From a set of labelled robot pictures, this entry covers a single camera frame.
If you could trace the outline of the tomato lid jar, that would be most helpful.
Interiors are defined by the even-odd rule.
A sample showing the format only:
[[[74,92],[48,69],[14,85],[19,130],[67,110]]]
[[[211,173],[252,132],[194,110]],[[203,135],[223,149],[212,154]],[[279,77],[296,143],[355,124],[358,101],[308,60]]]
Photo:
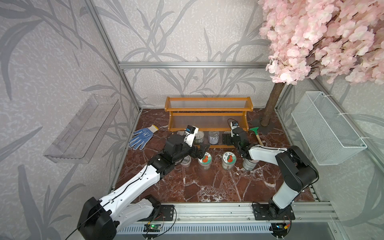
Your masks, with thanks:
[[[224,170],[230,170],[234,167],[237,157],[232,152],[225,152],[222,156],[222,167]]]
[[[200,165],[200,168],[204,171],[209,170],[212,164],[212,156],[210,153],[206,152],[205,155],[198,159],[198,163]]]

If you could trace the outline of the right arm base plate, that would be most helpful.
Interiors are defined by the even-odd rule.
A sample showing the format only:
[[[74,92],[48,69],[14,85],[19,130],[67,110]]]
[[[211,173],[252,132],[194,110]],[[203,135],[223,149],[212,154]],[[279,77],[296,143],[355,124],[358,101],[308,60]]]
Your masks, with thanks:
[[[262,204],[252,203],[252,210],[257,221],[283,221],[283,220],[295,220],[295,214],[292,206],[289,205],[284,209],[280,209],[273,203]]]

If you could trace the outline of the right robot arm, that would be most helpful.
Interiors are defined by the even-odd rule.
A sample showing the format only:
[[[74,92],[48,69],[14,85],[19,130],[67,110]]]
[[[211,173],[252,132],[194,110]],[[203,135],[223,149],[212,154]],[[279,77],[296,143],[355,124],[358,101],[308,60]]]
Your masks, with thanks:
[[[256,219],[288,217],[295,198],[319,180],[318,170],[297,146],[270,148],[252,144],[246,131],[237,126],[232,126],[231,133],[225,134],[224,139],[228,145],[235,147],[245,162],[264,162],[279,168],[283,182],[267,204],[254,203]]]

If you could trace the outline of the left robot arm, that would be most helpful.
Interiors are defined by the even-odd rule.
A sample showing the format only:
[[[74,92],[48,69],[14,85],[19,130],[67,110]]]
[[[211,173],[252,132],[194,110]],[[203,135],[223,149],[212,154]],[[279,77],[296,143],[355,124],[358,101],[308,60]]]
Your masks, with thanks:
[[[170,135],[164,148],[148,164],[120,188],[97,200],[92,197],[83,206],[77,229],[85,240],[112,240],[117,232],[131,224],[156,217],[160,203],[148,196],[138,203],[133,201],[149,187],[169,174],[185,157],[202,159],[209,144],[193,144],[193,134],[183,138]]]

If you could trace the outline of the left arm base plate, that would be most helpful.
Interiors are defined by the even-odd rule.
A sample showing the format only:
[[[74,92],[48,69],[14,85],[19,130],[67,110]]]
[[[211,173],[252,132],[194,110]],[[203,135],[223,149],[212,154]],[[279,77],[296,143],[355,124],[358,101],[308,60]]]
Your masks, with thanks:
[[[154,207],[153,212],[149,216],[150,221],[173,221],[175,216],[174,205],[158,205]]]

